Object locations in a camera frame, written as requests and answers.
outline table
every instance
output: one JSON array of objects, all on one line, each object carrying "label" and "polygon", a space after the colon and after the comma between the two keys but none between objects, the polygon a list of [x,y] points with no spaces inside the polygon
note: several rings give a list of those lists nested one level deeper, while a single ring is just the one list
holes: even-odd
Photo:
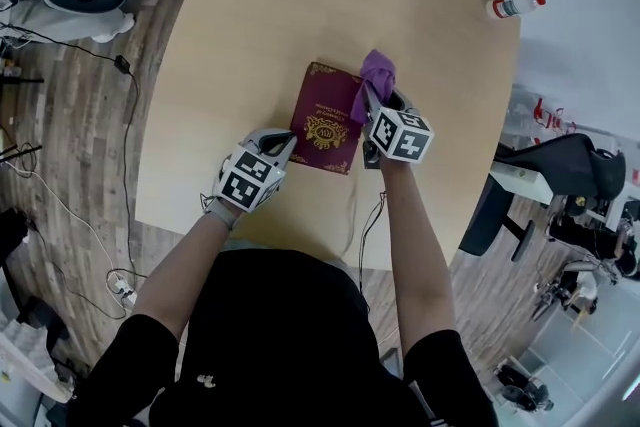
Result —
[{"label": "table", "polygon": [[[185,0],[150,106],[136,219],[185,233],[233,145],[256,128],[289,126],[311,61],[357,73],[377,48],[434,127],[415,173],[450,261],[487,177],[516,69],[520,22],[489,20],[485,1]],[[290,163],[280,193],[234,236],[356,265],[383,190],[361,160],[348,177]],[[391,268],[386,223],[385,214],[370,233],[364,267]]]}]

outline passport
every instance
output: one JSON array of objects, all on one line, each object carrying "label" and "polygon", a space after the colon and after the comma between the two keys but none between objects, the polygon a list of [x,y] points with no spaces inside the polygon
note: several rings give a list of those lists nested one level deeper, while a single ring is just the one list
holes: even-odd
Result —
[{"label": "passport", "polygon": [[298,144],[290,160],[348,175],[362,125],[349,117],[362,79],[313,62],[302,81],[290,130]]}]

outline purple microfiber cloth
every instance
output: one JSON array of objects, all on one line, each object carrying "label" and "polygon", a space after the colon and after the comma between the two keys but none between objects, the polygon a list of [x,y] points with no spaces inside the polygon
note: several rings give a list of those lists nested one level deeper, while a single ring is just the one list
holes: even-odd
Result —
[{"label": "purple microfiber cloth", "polygon": [[389,101],[391,92],[396,85],[396,67],[391,62],[391,59],[374,49],[365,57],[362,68],[360,68],[360,76],[364,81],[353,102],[351,119],[361,125],[366,125],[369,122],[369,118],[364,106],[364,84],[369,82],[382,102]]}]

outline office chair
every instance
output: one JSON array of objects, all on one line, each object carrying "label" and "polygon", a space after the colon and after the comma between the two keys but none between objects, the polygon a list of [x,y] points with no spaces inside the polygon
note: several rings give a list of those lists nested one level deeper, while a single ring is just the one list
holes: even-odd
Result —
[{"label": "office chair", "polygon": [[610,201],[624,187],[624,154],[596,150],[584,134],[565,135],[518,151],[499,145],[494,160],[538,171],[558,196]]},{"label": "office chair", "polygon": [[527,227],[522,229],[508,216],[512,201],[513,193],[505,191],[489,175],[469,227],[460,243],[460,249],[465,253],[482,256],[491,247],[500,228],[504,226],[519,240],[518,247],[511,255],[512,262],[519,261],[531,242],[535,225],[533,221],[529,221]]},{"label": "office chair", "polygon": [[[583,213],[589,198],[614,199],[624,187],[624,154],[612,155],[596,150],[584,134],[565,135],[519,151],[499,145],[494,160],[541,173],[554,194],[569,196],[569,215]],[[584,198],[584,201],[574,201],[577,198]],[[504,225],[520,240],[511,257],[511,261],[517,262],[533,236],[534,225],[529,221],[523,230],[507,216],[512,200],[513,194],[489,176],[460,249],[482,256]]]}]

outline black cable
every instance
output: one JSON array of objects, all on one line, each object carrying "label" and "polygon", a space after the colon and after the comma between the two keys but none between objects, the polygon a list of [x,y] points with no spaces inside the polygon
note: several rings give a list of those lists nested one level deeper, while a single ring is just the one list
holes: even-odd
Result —
[{"label": "black cable", "polygon": [[13,142],[13,139],[11,139],[11,136],[9,135],[9,132],[7,132],[7,129],[0,125],[0,130],[2,130],[4,132],[4,135],[7,136],[7,139],[9,140],[9,146],[15,146],[16,143]]},{"label": "black cable", "polygon": [[[358,254],[358,281],[359,281],[359,287],[360,287],[360,295],[363,295],[363,293],[362,293],[362,267],[363,267],[363,264],[364,264],[364,250],[365,250],[365,246],[367,244],[367,236],[369,235],[369,232],[371,231],[371,228],[374,227],[374,225],[376,224],[376,222],[380,218],[380,215],[382,215],[382,211],[384,210],[384,205],[385,205],[386,200],[387,200],[387,192],[386,191],[381,192],[380,193],[380,201],[378,201],[376,206],[374,206],[373,209],[371,209],[371,212],[369,213],[369,217],[367,217],[367,220],[364,223],[364,228],[362,228],[362,236],[360,237],[360,252]],[[369,224],[369,221],[371,220],[371,217],[373,217],[374,213],[375,213],[375,218],[373,219],[373,222],[371,223],[371,225],[369,225],[369,227],[367,227],[367,225]]]},{"label": "black cable", "polygon": [[98,306],[96,303],[94,303],[88,297],[82,295],[80,292],[76,292],[75,290],[71,290],[71,288],[69,287],[69,283],[67,283],[67,276],[65,276],[63,270],[58,266],[58,264],[56,264],[54,262],[51,262],[51,265],[53,265],[53,267],[62,275],[62,279],[64,280],[64,286],[67,288],[67,290],[69,291],[70,294],[77,295],[78,297],[84,299],[91,306],[93,306],[96,310],[98,310],[100,313],[102,313],[105,317],[109,317],[111,320],[122,320],[122,319],[125,319],[127,317],[127,310],[125,310],[125,307],[124,307],[124,304],[122,302],[122,299],[120,299],[120,306],[122,306],[122,315],[120,315],[118,317],[114,317],[113,315],[108,314],[106,311],[104,311],[102,308],[100,308],[100,306]]},{"label": "black cable", "polygon": [[136,97],[133,101],[133,107],[131,108],[131,116],[129,116],[129,123],[127,123],[127,128],[124,131],[124,143],[123,143],[123,161],[124,161],[124,173],[122,173],[122,185],[124,187],[124,202],[127,207],[127,251],[129,253],[129,263],[131,263],[131,268],[133,269],[133,288],[138,286],[138,275],[136,273],[136,264],[133,263],[133,258],[131,257],[131,210],[129,208],[129,191],[127,190],[127,139],[129,137],[129,129],[131,128],[131,123],[133,123],[133,116],[136,112],[136,107],[138,106],[138,100],[140,99],[140,88],[138,87],[138,81],[133,76],[133,73],[127,71],[133,84],[136,88]]},{"label": "black cable", "polygon": [[[7,29],[13,29],[14,31],[17,32],[22,32],[23,35],[24,33],[27,34],[32,34],[34,36],[38,36],[40,38],[46,39],[47,41],[50,41],[52,43],[56,43],[57,45],[62,45],[65,47],[69,47],[69,48],[75,48],[77,50],[81,50],[83,52],[86,52],[87,54],[92,55],[93,57],[97,57],[98,59],[104,59],[105,61],[111,61],[114,66],[116,67],[116,69],[122,73],[123,75],[128,75],[129,77],[131,77],[131,80],[133,82],[133,85],[135,87],[136,90],[136,96],[135,99],[133,101],[133,107],[131,108],[131,115],[129,116],[129,122],[127,123],[127,128],[124,131],[124,141],[123,141],[123,162],[124,162],[124,173],[123,173],[123,177],[122,177],[122,185],[124,187],[124,201],[125,201],[125,205],[126,205],[126,209],[127,209],[127,251],[128,251],[128,257],[129,257],[129,263],[131,264],[131,268],[133,269],[134,273],[136,270],[136,266],[135,263],[133,263],[133,258],[131,257],[131,209],[129,208],[129,190],[127,188],[127,141],[129,138],[129,130],[131,129],[131,123],[133,123],[133,117],[135,115],[136,112],[136,108],[138,107],[138,101],[140,100],[140,87],[138,86],[138,81],[136,80],[135,76],[133,75],[133,73],[131,73],[131,71],[129,71],[129,63],[126,61],[126,59],[124,59],[124,57],[122,57],[121,55],[118,55],[115,59],[113,57],[108,57],[105,55],[101,55],[101,54],[96,54],[94,52],[92,52],[91,50],[87,50],[84,47],[81,47],[79,45],[74,45],[72,43],[64,43],[62,41],[57,41],[55,39],[50,38],[49,36],[45,36],[43,34],[40,34],[39,32],[36,31],[32,31],[30,29],[25,29],[24,27],[18,27],[15,25],[12,25],[10,23],[2,23],[0,22],[0,27],[2,28],[7,28]],[[134,274],[134,279],[133,279],[133,288],[136,288],[137,286],[137,276]]]},{"label": "black cable", "polygon": [[[42,240],[42,243],[44,244],[45,248],[47,246],[47,242],[44,240],[44,237],[42,236],[42,233],[40,233],[40,230],[38,229],[38,227],[36,226],[36,224],[30,220],[30,225],[32,228],[32,231],[34,231],[35,233],[38,234],[38,236],[40,237],[40,240]],[[114,317],[113,315],[110,315],[109,313],[107,313],[106,311],[104,311],[100,306],[98,306],[96,303],[94,303],[91,299],[89,299],[88,297],[82,295],[80,292],[76,292],[75,290],[71,290],[71,288],[69,287],[69,283],[67,282],[67,276],[65,275],[64,271],[60,268],[60,266],[55,263],[53,260],[48,259],[49,262],[51,263],[51,265],[53,265],[53,267],[55,268],[56,271],[58,271],[61,275],[62,275],[62,279],[64,281],[64,286],[65,288],[69,291],[70,294],[73,294],[75,296],[80,297],[81,299],[84,299],[85,301],[87,301],[91,306],[93,306],[96,310],[98,310],[100,313],[102,313],[105,317],[109,317],[111,320],[122,320],[124,318],[126,318],[127,316],[127,310],[124,307],[124,304],[122,302],[122,299],[120,299],[120,306],[122,306],[122,315],[119,317]]]},{"label": "black cable", "polygon": [[211,202],[214,199],[216,199],[215,196],[205,196],[204,194],[200,193],[200,206],[202,207],[203,212],[209,205],[211,205]]},{"label": "black cable", "polygon": [[[18,150],[20,151],[24,151],[25,147],[28,147],[27,150],[32,150],[33,146],[31,145],[31,143],[24,143],[22,146],[20,146],[20,149]],[[29,157],[31,159],[31,166],[27,167],[27,165],[25,164],[25,157]],[[20,175],[20,173],[18,173],[15,169],[12,168],[12,170],[18,175],[18,176],[22,176],[22,178],[26,178],[29,179],[33,176],[33,172],[36,170],[36,167],[38,166],[38,156],[36,155],[35,152],[33,153],[28,153],[26,155],[20,155],[20,165],[22,166],[22,169],[24,169],[25,172],[29,173],[29,176],[23,176]]]}]

